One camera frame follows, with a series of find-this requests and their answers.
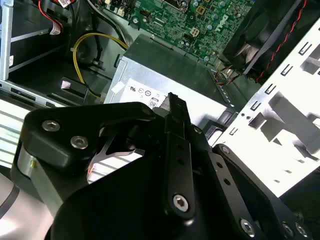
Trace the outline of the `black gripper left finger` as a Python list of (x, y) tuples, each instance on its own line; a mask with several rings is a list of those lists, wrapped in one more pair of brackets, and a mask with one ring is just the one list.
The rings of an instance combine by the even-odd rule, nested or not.
[(62, 203), (75, 192), (135, 160), (155, 157), (163, 163), (162, 207), (180, 220), (195, 214), (191, 125), (186, 102), (169, 93), (160, 116), (140, 102), (38, 109), (23, 123), (21, 151), (44, 169), (33, 177), (47, 204), (58, 193)]

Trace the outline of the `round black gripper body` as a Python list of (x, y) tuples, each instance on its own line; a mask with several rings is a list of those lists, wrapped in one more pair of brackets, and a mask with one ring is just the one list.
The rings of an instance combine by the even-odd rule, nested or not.
[(78, 190), (59, 209), (53, 240), (238, 240), (222, 197), (209, 177), (193, 174), (195, 216), (185, 225), (163, 209), (164, 165), (137, 159)]

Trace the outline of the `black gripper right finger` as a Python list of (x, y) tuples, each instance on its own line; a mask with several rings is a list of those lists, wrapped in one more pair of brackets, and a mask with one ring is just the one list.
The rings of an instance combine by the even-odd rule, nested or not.
[(212, 220), (218, 224), (221, 240), (311, 240), (310, 230), (226, 145), (210, 147), (204, 133), (189, 125), (187, 136), (203, 175), (205, 188), (218, 198), (206, 213), (221, 212)]

